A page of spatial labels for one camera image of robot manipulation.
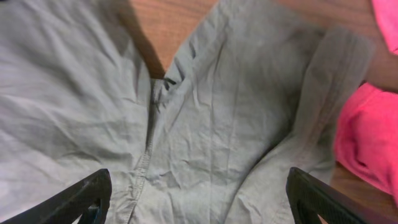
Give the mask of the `red printed t-shirt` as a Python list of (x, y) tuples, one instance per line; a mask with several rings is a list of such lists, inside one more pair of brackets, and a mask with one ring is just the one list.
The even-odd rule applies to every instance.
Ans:
[[(370, 1), (386, 45), (378, 75), (397, 75), (397, 0)], [(337, 161), (375, 188), (397, 198), (397, 88), (365, 81), (344, 105), (335, 139)]]

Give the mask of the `grey shorts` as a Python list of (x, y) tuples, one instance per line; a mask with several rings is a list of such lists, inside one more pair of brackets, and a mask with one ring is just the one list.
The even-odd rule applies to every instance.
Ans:
[(108, 223), (292, 223), (291, 167), (328, 182), (367, 39), (220, 1), (153, 80), (119, 1), (1, 7), (1, 218), (109, 170)]

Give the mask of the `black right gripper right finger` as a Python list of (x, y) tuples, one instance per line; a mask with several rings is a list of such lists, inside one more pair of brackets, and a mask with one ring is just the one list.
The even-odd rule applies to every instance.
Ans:
[(285, 186), (295, 224), (397, 224), (292, 167)]

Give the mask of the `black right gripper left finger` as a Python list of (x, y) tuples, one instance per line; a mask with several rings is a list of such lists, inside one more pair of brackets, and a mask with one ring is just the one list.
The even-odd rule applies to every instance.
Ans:
[(104, 224), (111, 194), (109, 170), (100, 169), (5, 224)]

